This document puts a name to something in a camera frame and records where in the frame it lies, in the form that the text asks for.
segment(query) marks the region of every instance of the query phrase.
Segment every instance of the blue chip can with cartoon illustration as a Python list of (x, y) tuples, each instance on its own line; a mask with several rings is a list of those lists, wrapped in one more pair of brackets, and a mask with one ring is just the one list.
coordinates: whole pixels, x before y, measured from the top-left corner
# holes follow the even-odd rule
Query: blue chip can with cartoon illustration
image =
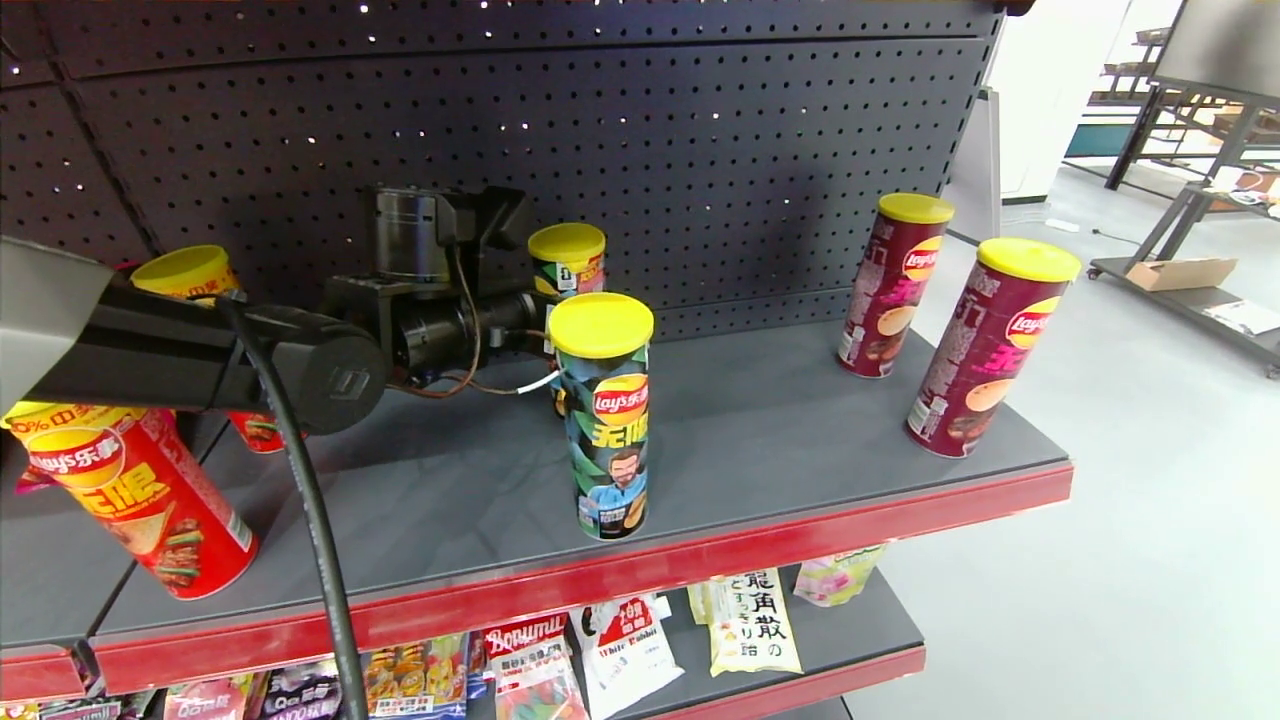
[(653, 311), (614, 292), (570, 297), (548, 322), (566, 391), (577, 521), (598, 539), (648, 515), (649, 341)]

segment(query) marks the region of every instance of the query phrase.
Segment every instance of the maroon chip can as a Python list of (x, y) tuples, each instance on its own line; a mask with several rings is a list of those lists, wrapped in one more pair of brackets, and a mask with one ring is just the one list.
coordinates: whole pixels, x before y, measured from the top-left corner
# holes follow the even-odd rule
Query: maroon chip can
[(969, 455), (1079, 272), (1074, 255), (1034, 240), (979, 245), (906, 418), (908, 434), (937, 455)]
[(879, 199), (872, 237), (854, 278), (852, 299), (836, 360), (855, 375), (883, 378), (893, 370), (924, 283), (955, 215), (946, 200), (911, 192)]

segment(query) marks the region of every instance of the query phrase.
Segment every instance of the cardboard box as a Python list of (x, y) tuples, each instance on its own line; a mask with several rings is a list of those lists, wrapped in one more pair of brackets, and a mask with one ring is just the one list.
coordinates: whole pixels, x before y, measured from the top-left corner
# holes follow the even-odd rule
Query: cardboard box
[(1147, 292), (1217, 287), (1235, 269), (1235, 258), (1138, 263), (1126, 277)]

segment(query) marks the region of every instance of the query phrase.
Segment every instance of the black cable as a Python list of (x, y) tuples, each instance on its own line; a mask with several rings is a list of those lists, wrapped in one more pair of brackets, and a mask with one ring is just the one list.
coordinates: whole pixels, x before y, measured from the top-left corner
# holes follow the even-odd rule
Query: black cable
[(311, 456), (302, 443), (293, 405), (284, 392), (275, 365), (266, 356), (262, 343), (244, 318), (239, 302), (228, 297), (214, 299), (214, 305), (227, 315), (232, 329), (239, 336), (244, 354), (257, 370), (266, 389), (266, 401), (275, 413), (275, 424), (284, 437), (284, 448), (302, 495), (302, 511), (311, 533), (311, 547), (316, 556), (316, 571), (320, 574), (320, 597), (324, 601), (325, 616), (329, 619), (329, 634), (333, 638), (333, 655), (338, 662), (338, 682), (342, 685), (342, 700), (347, 706), (348, 720), (369, 720), (369, 703), (365, 698), (365, 679), (360, 666), (360, 650), (356, 647), (356, 633), (351, 626), (351, 607), (347, 605), (347, 588), (342, 582), (342, 568), (338, 566), (338, 548), (329, 528), (329, 514), (325, 511), (324, 495), (316, 482), (316, 470)]

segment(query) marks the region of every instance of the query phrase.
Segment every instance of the red shelf edge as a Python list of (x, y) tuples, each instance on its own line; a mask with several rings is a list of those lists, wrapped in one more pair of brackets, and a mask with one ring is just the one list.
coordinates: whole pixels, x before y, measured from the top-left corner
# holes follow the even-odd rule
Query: red shelf edge
[(659, 720), (767, 717), (924, 670), (924, 646), (658, 715)]
[[(484, 628), (602, 602), (620, 593), (669, 589), (712, 575), (787, 565), (1012, 515), (1068, 500), (1071, 475), (1071, 464), (1061, 461), (1025, 474), (956, 483), (879, 505), (859, 505), (622, 556), (364, 603), (357, 600), (351, 609), (352, 623), (362, 650)], [(530, 607), (541, 610), (530, 612)], [(333, 651), (319, 605), (298, 609), (293, 615), (260, 615), (239, 625), (214, 620), (188, 632), (165, 630), (91, 638), (108, 692), (129, 693), (278, 667)]]
[(84, 697), (84, 683), (67, 648), (0, 660), (0, 702), (49, 702)]

